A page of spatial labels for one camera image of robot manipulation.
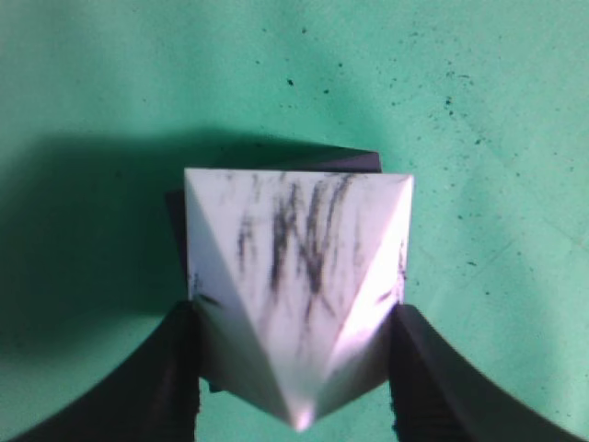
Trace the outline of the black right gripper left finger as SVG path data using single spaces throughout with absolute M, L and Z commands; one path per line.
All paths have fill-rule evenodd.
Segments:
M 200 410 L 198 323 L 179 302 L 84 395 L 19 441 L 193 441 Z

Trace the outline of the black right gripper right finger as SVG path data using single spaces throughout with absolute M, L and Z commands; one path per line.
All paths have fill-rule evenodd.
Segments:
M 573 441 L 485 377 L 420 311 L 391 312 L 389 387 L 399 441 Z

